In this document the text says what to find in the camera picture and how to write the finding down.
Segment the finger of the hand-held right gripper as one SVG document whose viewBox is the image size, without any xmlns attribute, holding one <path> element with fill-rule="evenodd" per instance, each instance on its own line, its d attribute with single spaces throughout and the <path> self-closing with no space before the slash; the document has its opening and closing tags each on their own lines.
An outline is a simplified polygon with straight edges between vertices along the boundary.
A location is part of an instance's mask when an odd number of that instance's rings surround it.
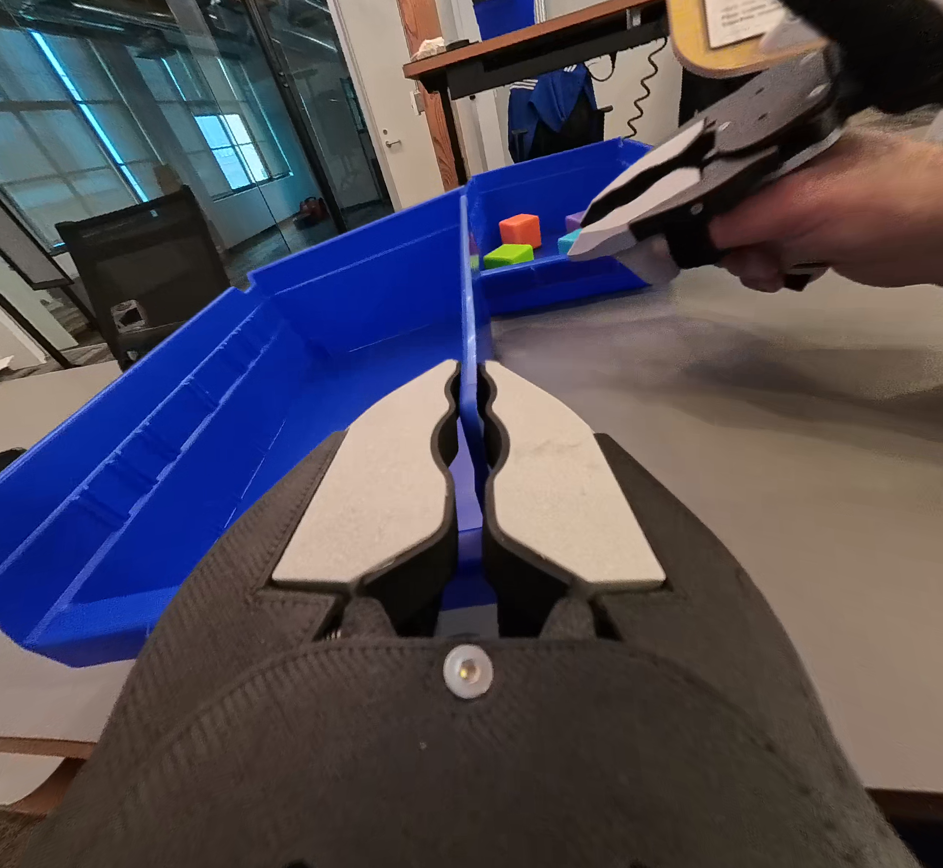
<svg viewBox="0 0 943 868">
<path fill-rule="evenodd" d="M 653 187 L 672 197 L 699 184 L 716 135 L 716 122 L 695 120 L 650 149 L 596 195 L 583 214 L 582 228 L 602 221 Z"/>
<path fill-rule="evenodd" d="M 630 167 L 600 191 L 568 251 L 573 262 L 707 262 L 708 190 L 703 167 Z"/>
</svg>

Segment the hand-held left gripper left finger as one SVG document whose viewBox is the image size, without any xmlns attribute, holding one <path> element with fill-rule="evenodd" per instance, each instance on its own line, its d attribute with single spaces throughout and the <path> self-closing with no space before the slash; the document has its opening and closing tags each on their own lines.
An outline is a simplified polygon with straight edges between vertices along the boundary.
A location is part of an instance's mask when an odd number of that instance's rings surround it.
<svg viewBox="0 0 943 868">
<path fill-rule="evenodd" d="M 459 361 L 444 360 L 347 428 L 273 569 L 276 590 L 371 598 L 400 636 L 435 635 L 458 565 L 460 381 Z"/>
</svg>

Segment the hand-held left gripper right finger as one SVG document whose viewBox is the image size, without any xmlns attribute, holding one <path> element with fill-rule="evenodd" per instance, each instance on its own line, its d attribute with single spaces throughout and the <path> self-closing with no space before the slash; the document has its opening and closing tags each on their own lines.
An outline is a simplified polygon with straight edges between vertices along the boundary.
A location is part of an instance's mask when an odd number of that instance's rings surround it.
<svg viewBox="0 0 943 868">
<path fill-rule="evenodd" d="M 489 474 L 482 566 L 505 637 L 536 637 L 560 600 L 661 589 L 666 572 L 597 434 L 556 396 L 479 365 Z"/>
</svg>

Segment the blue plastic bin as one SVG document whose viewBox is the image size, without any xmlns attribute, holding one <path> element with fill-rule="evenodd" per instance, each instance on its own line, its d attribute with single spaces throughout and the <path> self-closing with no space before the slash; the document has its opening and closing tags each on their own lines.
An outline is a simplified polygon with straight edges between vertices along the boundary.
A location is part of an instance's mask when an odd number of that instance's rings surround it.
<svg viewBox="0 0 943 868">
<path fill-rule="evenodd" d="M 501 246 L 504 219 L 532 214 L 540 225 L 541 246 L 533 261 L 481 273 L 491 316 L 649 288 L 619 261 L 574 262 L 557 251 L 558 239 L 571 231 L 568 217 L 583 213 L 608 183 L 649 150 L 645 143 L 615 138 L 472 177 L 465 189 L 466 221 L 481 256 Z"/>
<path fill-rule="evenodd" d="M 2 473 L 2 631 L 134 658 L 230 526 L 323 440 L 470 357 L 472 185 L 250 275 Z"/>
</svg>

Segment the grey desk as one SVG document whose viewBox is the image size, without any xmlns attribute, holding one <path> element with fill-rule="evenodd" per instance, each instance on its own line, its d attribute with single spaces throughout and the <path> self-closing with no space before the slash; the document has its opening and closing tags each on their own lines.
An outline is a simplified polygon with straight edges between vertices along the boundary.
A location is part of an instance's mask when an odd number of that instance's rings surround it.
<svg viewBox="0 0 943 868">
<path fill-rule="evenodd" d="M 469 279 L 462 418 L 491 360 L 556 396 L 689 509 L 761 591 L 869 789 L 941 792 L 941 287 L 726 271 L 493 317 Z M 135 659 L 6 636 L 2 741 L 88 756 Z"/>
</svg>

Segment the person's right hand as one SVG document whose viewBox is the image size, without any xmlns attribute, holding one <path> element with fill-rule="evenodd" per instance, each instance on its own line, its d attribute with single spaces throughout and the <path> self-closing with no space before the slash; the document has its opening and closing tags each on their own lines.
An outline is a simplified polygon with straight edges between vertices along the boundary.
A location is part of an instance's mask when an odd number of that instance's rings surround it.
<svg viewBox="0 0 943 868">
<path fill-rule="evenodd" d="M 853 130 L 710 223 L 721 266 L 763 293 L 818 263 L 879 288 L 942 284 L 941 144 Z"/>
</svg>

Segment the blue jacket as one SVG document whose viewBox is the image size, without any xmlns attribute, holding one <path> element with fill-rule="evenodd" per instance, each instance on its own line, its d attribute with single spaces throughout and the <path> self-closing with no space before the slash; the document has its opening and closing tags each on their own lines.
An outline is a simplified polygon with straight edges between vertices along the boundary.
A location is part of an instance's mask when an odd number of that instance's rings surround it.
<svg viewBox="0 0 943 868">
<path fill-rule="evenodd" d="M 511 84 L 507 137 L 513 163 L 525 163 L 605 139 L 606 114 L 583 62 Z"/>
</svg>

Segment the wooden top table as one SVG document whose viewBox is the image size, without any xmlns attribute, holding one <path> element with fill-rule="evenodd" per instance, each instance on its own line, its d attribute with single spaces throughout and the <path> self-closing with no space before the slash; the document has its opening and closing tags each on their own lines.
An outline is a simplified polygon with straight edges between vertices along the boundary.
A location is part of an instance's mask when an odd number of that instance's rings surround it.
<svg viewBox="0 0 943 868">
<path fill-rule="evenodd" d="M 666 0 L 608 0 L 403 67 L 406 79 L 450 100 L 611 57 L 664 38 Z"/>
</svg>

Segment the small blue bin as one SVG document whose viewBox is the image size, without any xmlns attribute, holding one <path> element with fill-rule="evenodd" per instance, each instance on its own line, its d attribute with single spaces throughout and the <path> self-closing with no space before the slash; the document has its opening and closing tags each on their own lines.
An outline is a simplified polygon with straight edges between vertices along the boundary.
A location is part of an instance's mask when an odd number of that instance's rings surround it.
<svg viewBox="0 0 943 868">
<path fill-rule="evenodd" d="M 484 0 L 472 5 L 482 41 L 529 28 L 536 23 L 535 0 Z"/>
</svg>

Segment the wooden column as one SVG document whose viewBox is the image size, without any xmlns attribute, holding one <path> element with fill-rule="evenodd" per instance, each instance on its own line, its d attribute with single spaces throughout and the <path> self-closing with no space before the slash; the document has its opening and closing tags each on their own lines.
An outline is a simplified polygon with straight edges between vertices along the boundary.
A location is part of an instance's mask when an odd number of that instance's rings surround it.
<svg viewBox="0 0 943 868">
<path fill-rule="evenodd" d="M 396 0 L 409 56 L 418 53 L 421 44 L 439 37 L 442 24 L 436 0 Z M 458 136 L 454 110 L 447 94 L 436 91 L 427 83 L 423 89 L 423 105 L 427 127 L 446 191 L 468 181 L 463 148 Z"/>
</svg>

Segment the black mesh chair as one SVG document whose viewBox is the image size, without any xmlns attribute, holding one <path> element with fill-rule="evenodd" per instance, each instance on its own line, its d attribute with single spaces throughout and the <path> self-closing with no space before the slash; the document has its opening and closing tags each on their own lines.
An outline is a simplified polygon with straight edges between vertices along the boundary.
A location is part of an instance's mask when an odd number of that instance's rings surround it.
<svg viewBox="0 0 943 868">
<path fill-rule="evenodd" d="M 231 286 L 188 186 L 55 229 L 122 371 Z"/>
</svg>

